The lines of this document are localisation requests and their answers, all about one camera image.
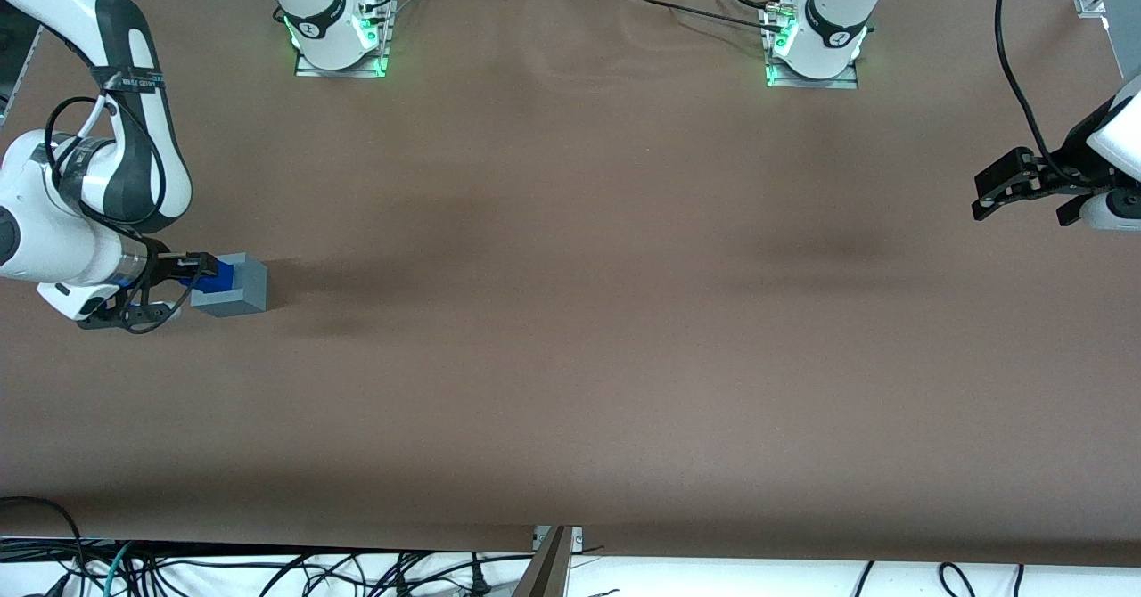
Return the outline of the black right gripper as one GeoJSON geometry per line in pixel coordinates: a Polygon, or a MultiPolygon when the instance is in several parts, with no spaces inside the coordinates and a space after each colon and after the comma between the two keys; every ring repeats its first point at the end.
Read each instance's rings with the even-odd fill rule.
{"type": "Polygon", "coordinates": [[[183,279],[180,284],[187,292],[202,291],[204,279],[219,276],[218,260],[211,253],[173,252],[163,242],[144,242],[144,247],[147,261],[140,276],[141,290],[183,279]]]}

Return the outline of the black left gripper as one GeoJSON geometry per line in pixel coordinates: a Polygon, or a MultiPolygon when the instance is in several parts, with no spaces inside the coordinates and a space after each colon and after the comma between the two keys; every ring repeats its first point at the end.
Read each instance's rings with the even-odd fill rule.
{"type": "Polygon", "coordinates": [[[1095,151],[1057,151],[1047,159],[1027,147],[1015,147],[976,175],[973,220],[982,221],[1000,208],[1022,200],[1053,195],[1089,195],[1112,186],[1112,164],[1095,151]]]}

